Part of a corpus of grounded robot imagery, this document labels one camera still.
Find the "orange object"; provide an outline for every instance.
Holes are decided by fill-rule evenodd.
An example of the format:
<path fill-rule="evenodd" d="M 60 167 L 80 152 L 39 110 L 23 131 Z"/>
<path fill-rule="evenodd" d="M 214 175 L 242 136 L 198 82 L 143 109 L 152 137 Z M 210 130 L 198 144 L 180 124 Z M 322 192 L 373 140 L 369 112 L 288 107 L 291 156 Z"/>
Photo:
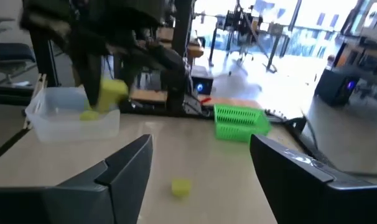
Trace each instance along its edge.
<path fill-rule="evenodd" d="M 257 31 L 258 29 L 258 22 L 257 21 L 252 21 L 252 30 Z"/>
<path fill-rule="evenodd" d="M 344 66 L 346 64 L 347 58 L 345 56 L 341 56 L 338 60 L 337 67 Z"/>
<path fill-rule="evenodd" d="M 209 101 L 211 101 L 211 100 L 212 100 L 212 99 L 211 99 L 210 97 L 207 97 L 207 98 L 201 100 L 200 103 L 201 103 L 201 105 L 203 105 L 204 103 L 209 102 Z"/>

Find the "white tabletop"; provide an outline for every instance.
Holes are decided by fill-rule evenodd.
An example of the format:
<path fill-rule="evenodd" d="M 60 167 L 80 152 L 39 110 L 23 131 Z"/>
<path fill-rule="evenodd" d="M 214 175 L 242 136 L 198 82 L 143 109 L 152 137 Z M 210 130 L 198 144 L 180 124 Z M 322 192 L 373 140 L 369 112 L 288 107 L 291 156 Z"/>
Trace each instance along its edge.
<path fill-rule="evenodd" d="M 212 121 L 122 114 L 116 138 L 55 145 L 29 131 L 0 157 L 0 186 L 57 185 L 143 134 L 154 152 L 138 223 L 276 223 L 248 144 L 216 140 Z M 282 127 L 269 137 L 298 149 Z M 187 198 L 172 196 L 174 178 L 192 181 Z"/>

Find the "black computer tower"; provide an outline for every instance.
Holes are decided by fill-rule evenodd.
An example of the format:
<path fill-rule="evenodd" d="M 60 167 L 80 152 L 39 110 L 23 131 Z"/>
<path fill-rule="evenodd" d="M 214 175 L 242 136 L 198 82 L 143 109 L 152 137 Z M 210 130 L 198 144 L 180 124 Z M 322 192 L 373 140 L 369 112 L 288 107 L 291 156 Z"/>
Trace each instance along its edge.
<path fill-rule="evenodd" d="M 197 90 L 198 94 L 211 95 L 213 77 L 192 75 L 194 90 Z"/>
<path fill-rule="evenodd" d="M 344 106 L 355 89 L 359 78 L 347 69 L 324 69 L 314 95 L 330 106 Z"/>

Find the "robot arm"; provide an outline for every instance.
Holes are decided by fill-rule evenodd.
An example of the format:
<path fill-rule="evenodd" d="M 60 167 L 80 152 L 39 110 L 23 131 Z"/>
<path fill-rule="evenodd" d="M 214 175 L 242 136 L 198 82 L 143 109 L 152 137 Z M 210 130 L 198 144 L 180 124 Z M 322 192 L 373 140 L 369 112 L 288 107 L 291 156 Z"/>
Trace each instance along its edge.
<path fill-rule="evenodd" d="M 90 105 L 100 92 L 101 56 L 116 54 L 124 62 L 116 75 L 132 87 L 142 67 L 161 70 L 169 92 L 182 104 L 192 95 L 190 68 L 152 36 L 173 6 L 167 0 L 26 0 L 21 27 L 53 40 L 72 60 Z"/>

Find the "blue light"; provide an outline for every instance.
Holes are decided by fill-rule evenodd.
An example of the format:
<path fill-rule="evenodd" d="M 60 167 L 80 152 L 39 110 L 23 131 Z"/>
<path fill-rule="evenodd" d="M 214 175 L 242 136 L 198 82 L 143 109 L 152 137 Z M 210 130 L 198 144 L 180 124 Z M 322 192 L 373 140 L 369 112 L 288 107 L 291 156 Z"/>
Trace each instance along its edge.
<path fill-rule="evenodd" d="M 346 86 L 346 88 L 347 88 L 348 90 L 352 90 L 352 89 L 355 88 L 355 86 L 356 86 L 356 82 L 355 82 L 355 81 L 350 81 L 350 82 L 348 83 L 348 85 Z"/>
<path fill-rule="evenodd" d="M 200 83 L 197 85 L 197 91 L 201 92 L 203 90 L 203 85 Z"/>

